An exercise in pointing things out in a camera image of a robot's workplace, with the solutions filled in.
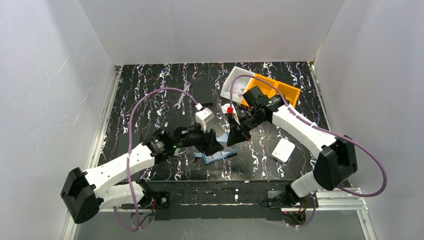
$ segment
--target white rectangular device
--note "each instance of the white rectangular device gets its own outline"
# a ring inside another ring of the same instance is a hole
[[[272,156],[278,161],[285,163],[295,149],[295,145],[285,138],[281,138],[272,152]]]

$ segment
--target plastic container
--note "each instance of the plastic container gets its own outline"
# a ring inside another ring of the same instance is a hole
[[[243,68],[235,66],[231,72],[229,73],[229,76],[226,78],[225,82],[222,85],[220,96],[226,99],[230,99],[230,87],[231,82],[233,79],[239,75],[250,75],[255,76],[259,79],[265,80],[268,83],[272,84],[274,87],[276,87],[278,90],[281,91],[281,93],[285,96],[285,99],[287,99],[293,107],[296,107],[296,103],[298,101],[299,95],[301,94],[301,90],[297,87],[290,86],[288,84],[285,84],[280,81],[276,81],[274,79],[271,79],[266,76],[262,76],[260,74],[245,70]],[[267,84],[254,79],[252,77],[240,77],[237,79],[234,83],[234,88],[232,90],[232,100],[238,104],[244,105],[246,107],[249,107],[248,103],[243,98],[243,94],[255,87],[258,86],[260,90],[262,90],[263,94],[267,95],[269,98],[277,95],[277,91],[275,91],[273,88],[268,86]]]

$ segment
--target black mat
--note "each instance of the black mat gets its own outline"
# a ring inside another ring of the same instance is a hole
[[[204,89],[205,95],[212,95],[215,113],[212,121],[217,136],[229,129],[226,119],[220,114],[220,106],[228,103],[219,97],[220,87],[234,66],[238,66],[266,77],[293,85],[301,89],[296,109],[308,119],[327,129],[317,92],[307,62],[251,62],[251,63],[193,63],[193,64],[151,64],[125,65],[122,70],[116,97],[110,116],[104,148],[99,165],[109,162],[124,152],[118,151],[118,136],[128,137],[128,121],[135,103],[145,94],[163,87],[183,88],[184,81],[209,80],[212,89]],[[180,109],[174,104],[180,95],[168,91],[158,94],[141,105],[133,126],[136,133],[149,136],[158,127],[168,124],[168,129],[188,126],[194,122],[195,109],[187,97]],[[250,142],[240,143],[236,156],[205,165],[194,157],[194,149],[181,149],[180,154],[153,168],[141,171],[136,179],[153,181],[179,180],[290,180],[312,170],[315,159],[310,151],[287,134],[283,129],[269,123],[251,131]],[[279,139],[287,138],[296,145],[288,162],[282,164],[271,158]],[[128,139],[121,140],[128,144]]]

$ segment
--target metal frame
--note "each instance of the metal frame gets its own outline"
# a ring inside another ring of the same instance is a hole
[[[327,117],[327,112],[326,112],[326,108],[324,106],[324,102],[321,96],[321,91],[319,88],[319,82],[317,79],[317,76],[315,75],[314,72],[314,66],[313,65],[309,65],[309,69],[311,71],[311,75],[312,75],[312,79],[313,79],[313,83],[315,85],[316,91],[317,91],[317,95],[319,98],[319,101],[322,105],[322,110],[324,112],[324,117],[327,121],[328,124],[328,129],[330,129],[330,124],[329,124],[329,120]],[[93,147],[91,150],[91,154],[90,154],[90,159],[89,162],[87,164],[87,169],[89,168],[94,168],[97,166],[98,161],[99,161],[99,157],[102,151],[102,144],[103,144],[103,140],[106,134],[106,130],[107,130],[107,126],[108,126],[108,122],[109,122],[109,118],[111,115],[111,111],[112,111],[112,107],[113,107],[113,103],[115,100],[115,95],[117,92],[117,88],[118,88],[118,83],[121,77],[121,73],[122,73],[122,67],[117,66],[116,67],[116,72],[115,72],[115,77],[113,79],[113,82],[111,84],[107,99],[106,99],[106,103],[103,109],[103,113],[100,119],[100,124],[95,136],[95,140],[93,143]],[[355,191],[357,193],[361,193],[361,189],[360,188],[348,188],[351,191]],[[368,207],[367,204],[364,200],[363,197],[357,197],[354,195],[351,195],[349,193],[346,193],[344,191],[339,190],[338,188],[336,188],[333,191],[321,191],[318,192],[316,194],[317,196],[317,200],[318,200],[318,204],[319,204],[319,208],[317,208],[317,211],[341,211],[341,210],[352,210],[352,211],[356,211],[358,214],[358,220],[360,221],[360,225],[362,227],[362,231],[363,234],[365,236],[366,240],[375,240],[376,239],[376,235],[374,234],[374,230],[373,227],[371,225],[371,221],[370,218],[368,216]],[[108,208],[108,209],[103,209],[101,210],[102,212],[111,212],[113,211],[112,208]],[[120,209],[121,212],[127,211],[130,212],[131,210],[125,210],[125,209]],[[282,208],[281,209],[282,212],[290,212],[290,211],[297,211],[297,209],[293,209],[293,208]],[[77,231],[77,224],[74,223],[71,215],[68,213],[67,215],[67,221],[66,221],[66,225],[65,225],[65,229],[62,235],[62,240],[73,240],[75,238],[75,234]]]
[[[118,89],[119,79],[121,78],[122,67],[115,67],[115,76],[110,86],[107,95],[106,103],[101,114],[100,124],[95,135],[94,143],[90,153],[90,159],[86,169],[95,168],[99,162],[100,153],[102,152],[102,144],[105,138],[106,130],[108,129],[108,122],[111,116],[112,107],[114,106],[115,95]],[[62,240],[73,240],[77,231],[77,224],[72,219],[72,216],[67,213],[65,229],[63,231]]]

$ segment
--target light blue object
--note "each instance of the light blue object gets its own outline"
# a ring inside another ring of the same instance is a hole
[[[222,151],[219,151],[211,156],[206,156],[201,152],[195,152],[194,156],[196,158],[203,158],[205,164],[211,164],[216,161],[222,160],[228,156],[236,154],[239,151],[239,147],[237,146],[227,146],[228,133],[224,133],[223,135],[216,138],[216,140],[224,146]]]

